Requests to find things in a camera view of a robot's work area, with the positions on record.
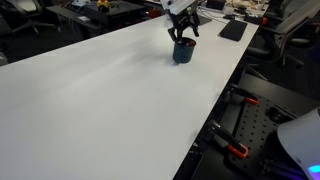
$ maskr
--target black table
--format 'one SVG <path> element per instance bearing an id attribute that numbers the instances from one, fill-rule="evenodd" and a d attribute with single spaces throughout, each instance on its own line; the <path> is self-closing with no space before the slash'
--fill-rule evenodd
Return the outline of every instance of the black table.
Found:
<path id="1" fill-rule="evenodd" d="M 288 109 L 295 110 L 297 115 L 305 114 L 320 105 L 320 102 L 247 74 L 240 80 L 239 87 L 259 94 L 279 105 L 284 105 Z M 233 132 L 240 109 L 241 107 L 239 105 L 230 103 L 224 113 L 225 115 L 220 124 L 229 132 Z M 223 147 L 225 147 L 227 143 L 221 141 L 218 137 L 215 137 L 215 140 L 216 143 L 210 144 L 208 150 L 202 156 L 192 180 L 248 179 L 241 174 L 241 172 L 232 169 L 232 167 L 224 163 L 226 152 Z"/>
<path id="2" fill-rule="evenodd" d="M 114 3 L 121 3 L 122 5 L 119 6 L 119 9 L 117 11 L 106 13 L 110 19 L 117 17 L 117 16 L 129 14 L 130 12 L 144 9 L 144 6 L 140 6 L 140 5 L 125 2 L 125 1 L 115 1 Z M 80 13 L 81 10 L 78 13 L 76 11 L 73 11 L 73 10 L 70 10 L 67 8 L 63 8 L 59 5 L 49 6 L 49 7 L 46 7 L 46 9 L 50 12 L 56 13 L 57 15 L 66 17 L 66 18 L 76 22 L 79 25 L 83 39 L 90 38 L 90 33 L 88 31 L 88 28 L 92 29 L 92 30 L 97 30 L 97 31 L 101 30 L 103 28 L 103 27 L 101 27 L 101 25 L 99 23 L 95 23 L 92 21 L 84 22 L 84 21 L 80 20 L 79 17 L 85 16 L 85 14 Z"/>

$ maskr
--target office chair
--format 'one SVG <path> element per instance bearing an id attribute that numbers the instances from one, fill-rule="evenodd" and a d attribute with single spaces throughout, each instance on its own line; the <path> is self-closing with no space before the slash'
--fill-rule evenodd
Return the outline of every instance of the office chair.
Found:
<path id="1" fill-rule="evenodd" d="M 20 15 L 23 18 L 27 19 L 27 22 L 25 24 L 23 24 L 22 26 L 16 29 L 13 29 L 12 33 L 16 33 L 28 27 L 32 27 L 33 30 L 36 32 L 36 34 L 39 35 L 39 31 L 36 28 L 36 26 L 46 26 L 46 27 L 55 28 L 53 24 L 40 23 L 40 22 L 31 20 L 32 17 L 40 15 L 43 11 L 43 8 L 41 7 L 41 5 L 37 0 L 1 0 L 1 1 L 2 1 L 1 4 L 4 4 L 3 1 L 7 2 L 6 6 L 2 6 L 2 8 L 5 8 L 6 11 L 8 11 L 9 13 L 20 13 Z"/>
<path id="2" fill-rule="evenodd" d="M 282 21 L 277 27 L 260 27 L 246 50 L 245 58 L 248 65 L 246 70 L 255 76 L 267 80 L 250 63 L 273 63 L 280 61 L 280 65 L 286 63 L 286 44 L 291 39 L 292 34 L 303 24 L 317 14 L 320 10 L 319 0 L 308 0 L 298 10 L 293 12 L 288 18 Z"/>
<path id="3" fill-rule="evenodd" d="M 268 10 L 264 14 L 264 17 L 282 21 L 286 12 L 286 8 L 291 3 L 291 1 L 292 0 L 282 0 L 282 2 L 278 1 L 274 5 L 270 4 Z"/>
<path id="4" fill-rule="evenodd" d="M 298 33 L 294 33 L 292 38 L 287 42 L 287 48 L 299 48 L 299 49 L 311 49 L 316 47 L 318 37 L 315 32 L 315 29 L 307 26 L 299 29 Z M 284 53 L 284 62 L 290 60 L 296 64 L 296 68 L 301 68 L 304 63 L 298 58 L 291 55 L 291 51 L 286 50 Z"/>

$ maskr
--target desk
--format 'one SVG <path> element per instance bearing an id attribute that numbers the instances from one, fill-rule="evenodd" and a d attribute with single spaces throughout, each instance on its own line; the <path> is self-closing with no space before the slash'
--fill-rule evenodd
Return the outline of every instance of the desk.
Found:
<path id="1" fill-rule="evenodd" d="M 136 5 L 136 4 L 129 3 L 129 2 L 122 2 L 122 1 L 115 1 L 114 4 L 119 4 L 121 6 L 119 6 L 119 8 L 120 8 L 119 10 L 108 13 L 108 17 L 110 17 L 110 18 L 114 18 L 116 16 L 123 15 L 123 14 L 126 14 L 131 11 L 133 12 L 133 11 L 141 10 L 144 8 L 143 6 L 140 6 L 140 5 Z M 79 14 L 79 13 L 72 11 L 70 9 L 67 9 L 67 8 L 62 8 L 59 5 L 50 6 L 50 7 L 47 7 L 46 9 L 50 12 L 56 13 L 57 15 L 66 17 L 66 18 L 78 23 L 80 25 L 80 31 L 81 31 L 83 39 L 90 38 L 90 34 L 89 34 L 89 31 L 87 28 L 93 29 L 93 30 L 101 30 L 101 28 L 102 28 L 99 25 L 99 23 L 94 23 L 91 21 L 84 22 L 84 21 L 80 20 L 79 17 L 84 16 L 83 14 Z"/>
<path id="2" fill-rule="evenodd" d="M 288 109 L 295 110 L 298 115 L 306 114 L 320 105 L 320 102 L 248 74 L 245 74 L 242 77 L 239 82 L 239 87 L 255 94 L 259 94 L 270 101 L 287 107 Z M 225 112 L 225 117 L 222 119 L 221 124 L 230 132 L 234 129 L 240 109 L 241 106 L 230 104 Z M 243 176 L 239 171 L 227 166 L 224 163 L 224 156 L 225 151 L 222 150 L 222 147 L 219 144 L 210 145 L 207 152 L 203 155 L 192 180 L 248 179 L 247 176 Z"/>
<path id="3" fill-rule="evenodd" d="M 1 67 L 0 179 L 172 179 L 258 28 L 224 26 L 188 64 L 162 16 Z"/>

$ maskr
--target white table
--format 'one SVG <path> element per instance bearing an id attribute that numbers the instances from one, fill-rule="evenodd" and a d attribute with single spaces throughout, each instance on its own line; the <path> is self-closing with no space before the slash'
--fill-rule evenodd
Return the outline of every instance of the white table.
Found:
<path id="1" fill-rule="evenodd" d="M 258 28 L 224 26 L 188 64 L 162 16 L 1 67 L 0 179 L 172 179 Z"/>

